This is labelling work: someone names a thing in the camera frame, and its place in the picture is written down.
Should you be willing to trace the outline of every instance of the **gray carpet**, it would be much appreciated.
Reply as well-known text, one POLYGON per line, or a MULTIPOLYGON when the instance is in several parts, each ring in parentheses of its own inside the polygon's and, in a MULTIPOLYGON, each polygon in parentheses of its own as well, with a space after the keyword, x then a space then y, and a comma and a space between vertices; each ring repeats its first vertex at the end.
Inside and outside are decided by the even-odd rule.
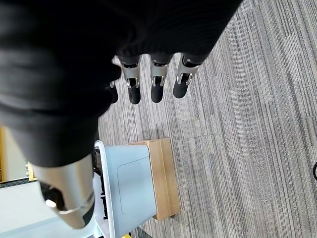
POLYGON ((119 101, 100 119, 105 144, 170 137, 182 212, 141 227, 154 238, 317 237, 317 2, 246 0, 185 98, 119 101))

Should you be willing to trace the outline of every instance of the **cardboard box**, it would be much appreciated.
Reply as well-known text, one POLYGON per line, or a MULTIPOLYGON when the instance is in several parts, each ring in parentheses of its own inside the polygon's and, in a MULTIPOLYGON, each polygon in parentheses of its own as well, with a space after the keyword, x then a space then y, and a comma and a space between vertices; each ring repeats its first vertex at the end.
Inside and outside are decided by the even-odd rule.
POLYGON ((150 152, 157 206, 157 214, 154 218, 161 221, 179 213, 180 200, 170 139, 144 140, 132 144, 146 145, 150 152))

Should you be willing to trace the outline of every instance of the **robotic hand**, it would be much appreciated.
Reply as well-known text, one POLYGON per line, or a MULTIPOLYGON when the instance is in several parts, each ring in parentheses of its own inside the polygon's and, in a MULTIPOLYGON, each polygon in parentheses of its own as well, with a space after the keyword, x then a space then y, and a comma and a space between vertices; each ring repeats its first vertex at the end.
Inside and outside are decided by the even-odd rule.
POLYGON ((240 2, 0 2, 0 122, 33 165, 46 205, 70 226, 80 229, 93 215, 91 152, 121 74, 112 58, 137 104, 140 55, 150 54, 157 103, 169 61, 181 52, 173 91, 181 98, 240 2))

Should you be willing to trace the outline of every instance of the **light blue bin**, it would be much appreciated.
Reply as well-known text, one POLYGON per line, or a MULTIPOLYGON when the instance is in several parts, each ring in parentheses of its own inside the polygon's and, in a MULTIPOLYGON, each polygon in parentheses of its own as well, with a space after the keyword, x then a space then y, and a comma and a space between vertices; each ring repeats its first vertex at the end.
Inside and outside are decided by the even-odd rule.
POLYGON ((100 177, 94 176, 96 222, 105 238, 121 238, 157 213, 149 150, 146 145, 122 145, 100 150, 108 220, 103 220, 100 177))

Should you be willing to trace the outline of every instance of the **black cable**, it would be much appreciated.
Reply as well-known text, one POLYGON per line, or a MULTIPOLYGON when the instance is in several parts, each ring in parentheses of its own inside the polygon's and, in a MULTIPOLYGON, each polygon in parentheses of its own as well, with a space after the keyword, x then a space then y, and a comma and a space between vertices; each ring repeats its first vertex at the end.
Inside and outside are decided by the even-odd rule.
POLYGON ((317 162, 315 163, 315 165, 314 165, 314 167, 313 167, 313 176, 314 176, 314 178, 317 180, 316 168, 317 168, 317 162))

